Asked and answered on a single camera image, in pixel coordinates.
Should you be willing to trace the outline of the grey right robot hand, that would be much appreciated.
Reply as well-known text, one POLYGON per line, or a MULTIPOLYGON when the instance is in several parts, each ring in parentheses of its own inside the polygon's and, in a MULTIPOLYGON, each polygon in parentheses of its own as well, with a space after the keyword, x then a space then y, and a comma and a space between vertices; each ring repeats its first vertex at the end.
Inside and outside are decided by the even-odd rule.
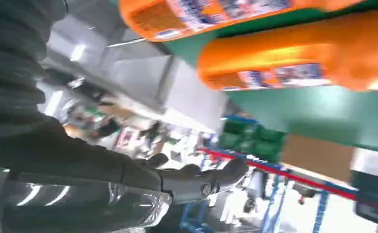
POLYGON ((0 137, 0 233, 114 233, 158 225, 175 205, 236 186, 243 159, 223 169, 157 169, 147 161, 44 126, 0 137))

